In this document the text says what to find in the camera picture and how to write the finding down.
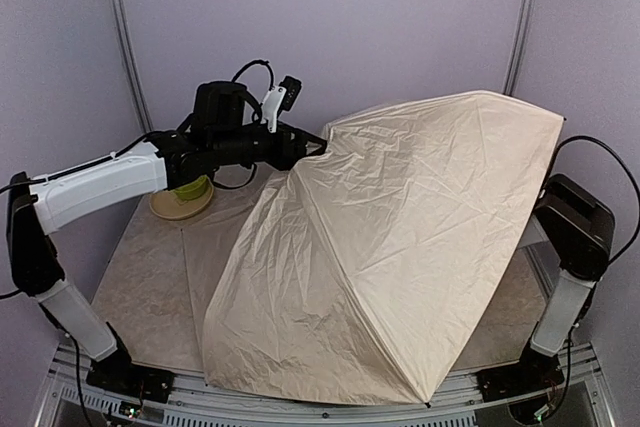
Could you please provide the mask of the beige folding umbrella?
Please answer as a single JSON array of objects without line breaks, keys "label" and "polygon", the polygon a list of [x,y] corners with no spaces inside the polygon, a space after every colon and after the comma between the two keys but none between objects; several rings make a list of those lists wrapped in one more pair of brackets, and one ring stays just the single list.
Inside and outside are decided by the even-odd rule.
[{"label": "beige folding umbrella", "polygon": [[327,125],[266,183],[203,321],[214,386],[328,404],[426,403],[490,303],[564,120],[489,91]]}]

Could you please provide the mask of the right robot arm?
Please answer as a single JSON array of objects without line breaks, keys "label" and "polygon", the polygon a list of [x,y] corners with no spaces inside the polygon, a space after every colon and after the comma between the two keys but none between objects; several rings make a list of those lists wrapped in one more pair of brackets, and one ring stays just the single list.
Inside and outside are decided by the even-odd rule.
[{"label": "right robot arm", "polygon": [[564,380],[558,354],[608,269],[614,228],[611,209],[566,175],[554,174],[546,182],[520,245],[550,244],[559,258],[559,278],[518,361],[477,373],[485,402]]}]

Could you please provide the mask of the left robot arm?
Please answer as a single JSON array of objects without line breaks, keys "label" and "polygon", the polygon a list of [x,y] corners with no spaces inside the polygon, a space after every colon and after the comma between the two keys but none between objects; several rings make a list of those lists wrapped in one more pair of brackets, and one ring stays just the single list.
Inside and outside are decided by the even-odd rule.
[{"label": "left robot arm", "polygon": [[53,174],[15,174],[8,195],[6,239],[13,283],[34,298],[50,322],[91,360],[91,386],[164,402],[174,375],[133,363],[115,329],[67,279],[50,238],[65,225],[122,201],[212,179],[223,166],[278,171],[325,152],[325,139],[280,121],[301,90],[287,76],[257,100],[246,85],[213,81],[196,90],[193,112],[175,130],[143,135],[124,149]]}]

